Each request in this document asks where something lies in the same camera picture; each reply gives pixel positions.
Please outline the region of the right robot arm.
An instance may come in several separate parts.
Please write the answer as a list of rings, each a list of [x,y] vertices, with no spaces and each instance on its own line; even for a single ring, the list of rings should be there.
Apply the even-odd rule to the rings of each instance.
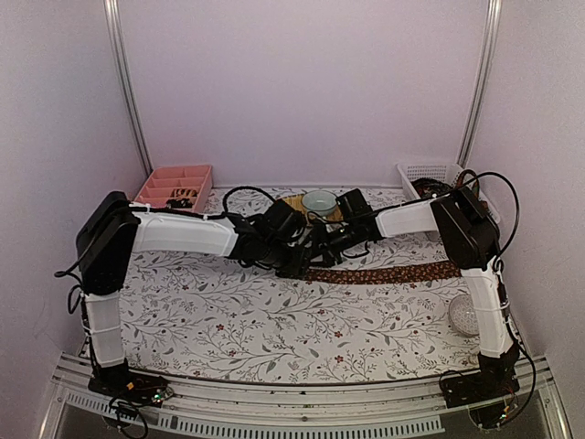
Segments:
[[[513,334],[509,297],[502,280],[506,246],[487,208],[464,182],[443,194],[372,209],[355,189],[339,197],[344,216],[339,229],[327,230],[325,219],[309,212],[314,225],[316,254],[333,265],[345,250],[362,242],[418,232],[439,233],[450,262],[465,280],[479,328],[479,370],[441,380],[449,396],[475,391],[482,399],[518,391],[515,366],[525,354]]]

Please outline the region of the brown floral tie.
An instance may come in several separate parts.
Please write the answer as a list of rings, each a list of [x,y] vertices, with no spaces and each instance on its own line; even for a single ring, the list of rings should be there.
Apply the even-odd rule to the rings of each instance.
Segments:
[[[326,284],[415,284],[461,277],[461,270],[449,261],[363,270],[308,270],[306,282]]]

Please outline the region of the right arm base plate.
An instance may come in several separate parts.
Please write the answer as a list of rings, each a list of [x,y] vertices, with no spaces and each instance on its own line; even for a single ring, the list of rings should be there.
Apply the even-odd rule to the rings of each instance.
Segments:
[[[481,369],[474,373],[447,370],[439,387],[448,408],[512,396],[520,390],[513,369]]]

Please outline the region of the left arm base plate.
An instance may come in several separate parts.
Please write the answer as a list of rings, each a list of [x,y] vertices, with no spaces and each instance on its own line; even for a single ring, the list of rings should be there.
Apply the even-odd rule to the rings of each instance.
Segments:
[[[88,389],[115,400],[124,399],[139,407],[160,407],[175,394],[168,380],[133,372],[92,376]]]

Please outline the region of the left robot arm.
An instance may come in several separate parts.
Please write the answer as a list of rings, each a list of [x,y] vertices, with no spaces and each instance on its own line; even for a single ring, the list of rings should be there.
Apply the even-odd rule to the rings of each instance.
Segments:
[[[279,274],[302,273],[310,253],[297,239],[303,218],[281,199],[255,217],[223,211],[203,215],[151,208],[110,193],[76,239],[78,259],[55,277],[73,277],[97,379],[117,397],[129,396],[136,379],[122,348],[119,292],[134,252],[194,252],[225,257]]]

